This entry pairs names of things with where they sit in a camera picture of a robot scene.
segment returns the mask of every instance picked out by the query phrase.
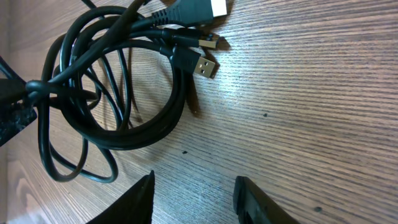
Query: usb plug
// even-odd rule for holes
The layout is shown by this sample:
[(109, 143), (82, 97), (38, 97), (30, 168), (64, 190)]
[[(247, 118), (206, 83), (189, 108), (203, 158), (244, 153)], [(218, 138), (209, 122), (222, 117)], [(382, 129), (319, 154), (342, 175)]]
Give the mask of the usb plug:
[(206, 78), (212, 77), (216, 63), (201, 57), (198, 52), (177, 45), (173, 48), (173, 53), (172, 60), (177, 68)]

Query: table surface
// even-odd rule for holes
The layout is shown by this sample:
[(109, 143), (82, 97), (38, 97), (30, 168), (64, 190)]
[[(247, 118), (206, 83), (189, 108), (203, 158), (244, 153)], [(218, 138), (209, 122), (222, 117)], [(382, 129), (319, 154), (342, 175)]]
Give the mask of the table surface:
[[(140, 12), (149, 16), (172, 2), (153, 0)], [(237, 175), (301, 223), (398, 223), (398, 1), (229, 0), (228, 9), (209, 27), (226, 41), (204, 52), (220, 64), (215, 79), (194, 78), (189, 106), (165, 139), (113, 153), (114, 183), (53, 181), (40, 161), (36, 122), (7, 143), (8, 219), (87, 222), (154, 170), (153, 223), (237, 223)], [(51, 43), (85, 11), (78, 0), (12, 0), (16, 72), (39, 79)], [(108, 55), (119, 82), (116, 56)], [(170, 65), (134, 49), (132, 76), (138, 125), (167, 101)], [(84, 86), (93, 88), (88, 80)], [(115, 127), (106, 103), (93, 114)], [(77, 162), (81, 136), (59, 111), (50, 117), (53, 145)], [(109, 174), (92, 144), (86, 168)]]

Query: dark spot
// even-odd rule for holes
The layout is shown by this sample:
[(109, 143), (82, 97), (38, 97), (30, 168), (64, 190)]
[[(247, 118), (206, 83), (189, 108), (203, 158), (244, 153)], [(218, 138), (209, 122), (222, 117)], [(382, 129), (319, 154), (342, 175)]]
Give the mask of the dark spot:
[(322, 212), (322, 208), (321, 207), (315, 207), (313, 210), (316, 211), (316, 212)]

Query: metal usb connector tip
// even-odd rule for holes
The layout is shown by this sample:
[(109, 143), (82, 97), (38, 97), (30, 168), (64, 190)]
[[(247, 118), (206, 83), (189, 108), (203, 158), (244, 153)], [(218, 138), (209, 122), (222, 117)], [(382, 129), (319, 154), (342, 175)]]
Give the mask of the metal usb connector tip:
[(207, 37), (201, 37), (199, 39), (199, 46), (215, 49), (215, 48), (217, 48), (219, 39), (220, 39), (220, 37), (218, 35), (214, 35), (214, 34), (210, 34)]
[(213, 10), (213, 17), (227, 15), (226, 0), (211, 0), (211, 8)]
[(216, 67), (216, 63), (200, 57), (195, 67), (195, 74), (210, 78), (213, 74), (213, 70)]

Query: cable plug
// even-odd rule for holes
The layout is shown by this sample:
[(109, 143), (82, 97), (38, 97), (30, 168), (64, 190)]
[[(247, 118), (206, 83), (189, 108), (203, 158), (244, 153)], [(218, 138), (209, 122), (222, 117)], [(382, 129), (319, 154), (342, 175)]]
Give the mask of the cable plug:
[(198, 52), (177, 45), (173, 48), (173, 53), (174, 66), (177, 68), (206, 78), (212, 77), (216, 63), (201, 57)]
[(152, 13), (155, 26), (177, 24), (193, 27), (213, 22), (227, 15), (226, 0), (177, 0), (166, 9)]
[(219, 35), (204, 34), (202, 30), (189, 28), (177, 30), (164, 28), (163, 38), (185, 47), (208, 47), (212, 49), (217, 48), (220, 39)]

